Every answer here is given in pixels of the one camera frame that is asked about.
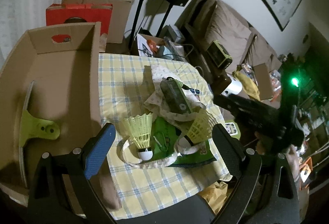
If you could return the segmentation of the person's right hand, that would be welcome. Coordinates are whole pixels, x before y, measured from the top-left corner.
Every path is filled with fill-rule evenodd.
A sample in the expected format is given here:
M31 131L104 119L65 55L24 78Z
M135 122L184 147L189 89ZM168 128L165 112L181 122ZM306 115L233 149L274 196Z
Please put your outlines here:
M263 136L255 132L255 136L258 139L258 143L256 145L256 151L260 155L265 155L266 154L266 148L263 145ZM294 182L299 184L299 179L300 179L300 174L299 174L299 160L297 156L297 152L295 150L295 146L291 145L289 148L283 151L288 164L291 168L291 173L293 175Z

